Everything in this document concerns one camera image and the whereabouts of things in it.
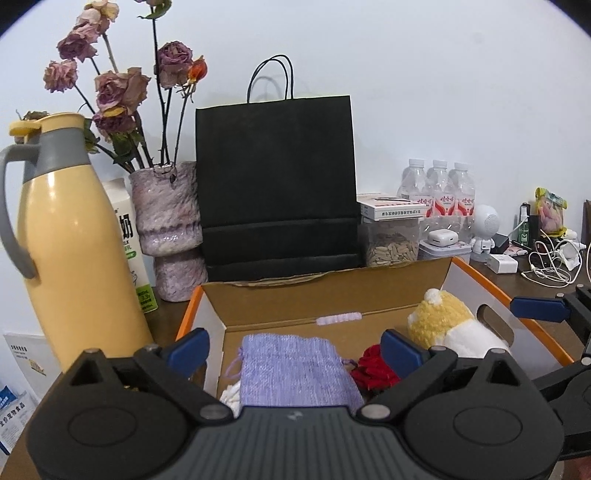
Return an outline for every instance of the white box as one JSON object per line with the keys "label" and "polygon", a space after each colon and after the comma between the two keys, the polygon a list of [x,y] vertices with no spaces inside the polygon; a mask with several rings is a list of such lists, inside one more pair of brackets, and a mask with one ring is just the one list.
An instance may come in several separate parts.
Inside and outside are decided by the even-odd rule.
{"label": "white box", "polygon": [[517,273],[517,260],[509,255],[489,255],[486,266],[494,273]]}
{"label": "white box", "polygon": [[113,205],[113,210],[121,227],[121,237],[127,255],[129,271],[134,280],[135,291],[144,313],[158,308],[154,290],[150,285],[144,265],[139,237],[135,231],[135,211],[123,179],[103,182],[103,188]]}
{"label": "white box", "polygon": [[60,364],[43,335],[5,333],[4,339],[39,400],[61,374]]}
{"label": "white box", "polygon": [[400,220],[421,218],[427,214],[427,205],[411,202],[385,193],[362,193],[357,195],[361,215],[370,220]]}

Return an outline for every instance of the blue gripper pad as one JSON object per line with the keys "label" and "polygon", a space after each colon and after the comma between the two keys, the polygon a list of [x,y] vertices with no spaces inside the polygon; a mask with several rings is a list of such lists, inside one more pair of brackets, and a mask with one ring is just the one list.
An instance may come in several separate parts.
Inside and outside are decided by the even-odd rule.
{"label": "blue gripper pad", "polygon": [[559,299],[515,297],[511,300],[509,309],[513,315],[522,319],[560,323],[570,318],[570,310]]}
{"label": "blue gripper pad", "polygon": [[163,349],[160,356],[172,370],[183,378],[189,378],[209,356],[209,334],[202,328],[196,328]]}
{"label": "blue gripper pad", "polygon": [[382,359],[401,378],[422,366],[431,355],[396,330],[386,330],[380,341]]}

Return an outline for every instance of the orange rose bud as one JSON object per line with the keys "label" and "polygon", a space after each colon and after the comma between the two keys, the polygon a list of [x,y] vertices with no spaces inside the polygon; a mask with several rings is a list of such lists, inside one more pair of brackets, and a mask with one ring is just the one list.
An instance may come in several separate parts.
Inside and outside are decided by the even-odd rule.
{"label": "orange rose bud", "polygon": [[203,58],[203,55],[201,55],[193,62],[191,68],[189,68],[189,83],[197,83],[204,78],[205,75],[207,75],[207,63],[205,63],[205,59]]}

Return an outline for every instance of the white charger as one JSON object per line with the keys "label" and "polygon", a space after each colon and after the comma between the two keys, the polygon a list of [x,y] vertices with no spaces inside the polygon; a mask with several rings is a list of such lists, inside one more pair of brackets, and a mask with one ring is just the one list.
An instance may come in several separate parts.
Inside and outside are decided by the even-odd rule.
{"label": "white charger", "polygon": [[427,236],[427,242],[436,247],[449,247],[450,245],[456,244],[459,238],[456,232],[452,232],[447,228],[441,228],[429,232]]}
{"label": "white charger", "polygon": [[517,273],[517,260],[509,255],[491,254],[486,260],[486,266],[494,273]]}

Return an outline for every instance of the dried rose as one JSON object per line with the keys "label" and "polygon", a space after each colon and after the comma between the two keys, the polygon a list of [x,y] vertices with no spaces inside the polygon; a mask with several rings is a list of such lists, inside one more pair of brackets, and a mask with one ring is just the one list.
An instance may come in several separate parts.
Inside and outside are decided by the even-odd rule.
{"label": "dried rose", "polygon": [[76,19],[76,25],[91,25],[99,35],[102,35],[109,29],[111,22],[108,18],[103,17],[97,9],[89,8],[84,10]]}
{"label": "dried rose", "polygon": [[205,63],[205,59],[201,55],[193,62],[191,68],[189,68],[189,73],[187,74],[188,82],[189,84],[195,84],[205,78],[205,75],[207,75],[207,63]]}
{"label": "dried rose", "polygon": [[51,61],[45,69],[43,81],[45,89],[53,92],[65,92],[74,88],[78,80],[78,64],[75,60],[64,60],[59,63]]}
{"label": "dried rose", "polygon": [[99,41],[99,31],[97,27],[89,23],[74,27],[72,32],[80,35],[88,43],[96,43]]}
{"label": "dried rose", "polygon": [[117,17],[119,16],[119,5],[114,2],[109,2],[108,0],[96,0],[84,7],[85,10],[90,8],[98,10],[103,17],[108,18],[112,22],[117,20]]}
{"label": "dried rose", "polygon": [[107,0],[98,0],[85,5],[84,11],[76,20],[76,25],[90,24],[97,29],[99,35],[102,35],[118,16],[119,5]]}
{"label": "dried rose", "polygon": [[158,50],[160,65],[160,85],[171,89],[175,85],[187,83],[187,75],[191,65],[193,51],[179,41],[169,42]]}
{"label": "dried rose", "polygon": [[115,107],[106,112],[97,112],[92,119],[100,133],[107,138],[110,134],[126,134],[136,127],[135,120],[123,107]]}
{"label": "dried rose", "polygon": [[151,7],[157,7],[158,5],[161,5],[164,3],[164,0],[135,0],[135,1],[138,2],[139,4],[146,2]]}
{"label": "dried rose", "polygon": [[139,104],[148,97],[148,83],[150,77],[142,75],[142,69],[133,67],[127,69],[127,90],[123,95],[121,105],[127,108],[129,114],[134,113]]}
{"label": "dried rose", "polygon": [[103,73],[95,79],[96,104],[102,112],[124,107],[131,115],[146,100],[149,81],[150,78],[142,75],[142,69],[137,67],[128,69],[127,73]]}
{"label": "dried rose", "polygon": [[57,50],[63,60],[78,59],[84,62],[96,55],[96,49],[90,42],[75,31],[68,33],[68,36],[57,44]]}

